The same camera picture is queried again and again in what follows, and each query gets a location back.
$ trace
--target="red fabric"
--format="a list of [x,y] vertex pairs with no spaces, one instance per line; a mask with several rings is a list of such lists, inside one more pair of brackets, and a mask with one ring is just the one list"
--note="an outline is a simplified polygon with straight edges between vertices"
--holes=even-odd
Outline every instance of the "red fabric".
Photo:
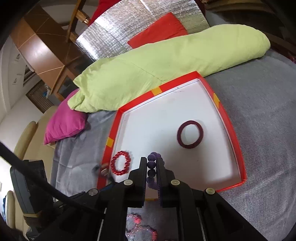
[[99,16],[118,2],[120,2],[120,0],[99,0],[99,6],[94,12],[89,25],[91,25]]
[[182,23],[169,12],[151,24],[147,29],[133,37],[128,41],[128,44],[134,49],[144,44],[155,43],[187,34],[188,32]]

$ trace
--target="magenta cushion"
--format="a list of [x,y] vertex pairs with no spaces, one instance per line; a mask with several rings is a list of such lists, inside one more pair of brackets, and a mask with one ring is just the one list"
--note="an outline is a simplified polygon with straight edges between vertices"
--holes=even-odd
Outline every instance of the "magenta cushion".
[[44,136],[44,145],[55,142],[66,137],[71,137],[79,133],[85,127],[87,114],[84,112],[71,110],[67,102],[79,89],[74,90],[62,101],[57,111],[49,120]]

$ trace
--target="maroon ring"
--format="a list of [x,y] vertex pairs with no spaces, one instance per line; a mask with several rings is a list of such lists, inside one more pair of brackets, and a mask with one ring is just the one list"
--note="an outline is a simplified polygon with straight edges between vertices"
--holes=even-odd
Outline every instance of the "maroon ring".
[[[196,142],[190,144],[190,145],[185,145],[182,140],[181,140],[181,133],[184,129],[184,127],[188,126],[188,125],[196,125],[196,127],[198,128],[198,130],[200,131],[200,136],[199,138],[197,139]],[[200,142],[202,141],[202,138],[203,138],[203,129],[202,129],[202,126],[197,123],[196,121],[193,121],[193,120],[188,120],[186,122],[184,122],[178,129],[178,133],[177,133],[177,140],[178,140],[178,143],[180,144],[180,146],[186,148],[186,149],[192,149],[194,147],[197,147]]]

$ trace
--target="red tray border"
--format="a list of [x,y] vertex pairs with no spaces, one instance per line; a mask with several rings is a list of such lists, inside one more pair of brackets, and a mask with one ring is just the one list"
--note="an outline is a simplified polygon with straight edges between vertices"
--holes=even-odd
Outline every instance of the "red tray border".
[[[242,151],[239,147],[239,142],[237,140],[237,136],[235,134],[235,131],[233,129],[233,126],[231,124],[231,121],[223,107],[223,105],[221,104],[220,100],[218,99],[217,95],[214,93],[214,91],[212,90],[212,88],[210,87],[210,85],[207,83],[207,81],[198,73],[198,72],[191,72],[189,74],[183,75],[179,78],[176,78],[174,80],[171,80],[161,86],[158,86],[157,88],[146,92],[145,94],[135,98],[134,100],[130,101],[129,103],[125,104],[124,106],[122,106],[121,108],[119,108],[119,110],[117,111],[117,114],[115,116],[115,119],[113,121],[113,125],[111,127],[110,130],[110,134],[106,143],[106,147],[105,147],[105,151],[104,151],[104,155],[103,155],[103,159],[102,159],[102,164],[104,163],[110,163],[111,160],[111,155],[112,155],[112,150],[113,150],[113,144],[117,135],[117,131],[118,131],[118,127],[120,124],[120,120],[121,120],[121,116],[124,112],[126,112],[127,110],[135,107],[136,105],[150,99],[153,98],[154,96],[165,92],[169,89],[172,89],[174,87],[177,87],[181,84],[184,84],[188,81],[191,81],[193,79],[199,79],[202,84],[204,85],[205,89],[207,90],[209,96],[212,98],[216,109],[218,110],[223,122],[224,122],[224,126],[228,132],[228,136],[230,138],[230,142],[232,144],[232,148],[234,151],[234,155],[239,167],[239,172],[240,172],[240,176],[241,176],[241,181],[239,183],[236,183],[230,187],[226,187],[220,190],[217,190],[217,192],[220,191],[225,191],[228,190],[230,188],[234,188],[237,186],[242,185],[244,182],[246,182],[247,180],[247,174],[246,174],[246,169],[245,169],[245,165],[244,165],[244,159],[242,156]],[[97,183],[97,188],[101,189],[106,185],[106,179],[103,177],[99,177],[98,178],[98,183]]]

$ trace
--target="gray bedsheet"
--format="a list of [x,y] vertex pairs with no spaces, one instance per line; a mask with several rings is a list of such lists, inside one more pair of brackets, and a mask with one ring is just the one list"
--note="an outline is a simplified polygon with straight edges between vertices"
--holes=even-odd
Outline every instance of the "gray bedsheet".
[[[296,222],[296,65],[274,51],[206,77],[226,109],[244,156],[247,182],[221,193],[270,241],[280,241]],[[90,114],[88,128],[57,143],[52,184],[67,195],[96,186],[91,169],[100,162],[114,112]],[[149,203],[143,223],[160,240],[177,239],[175,222],[155,217],[166,212]]]

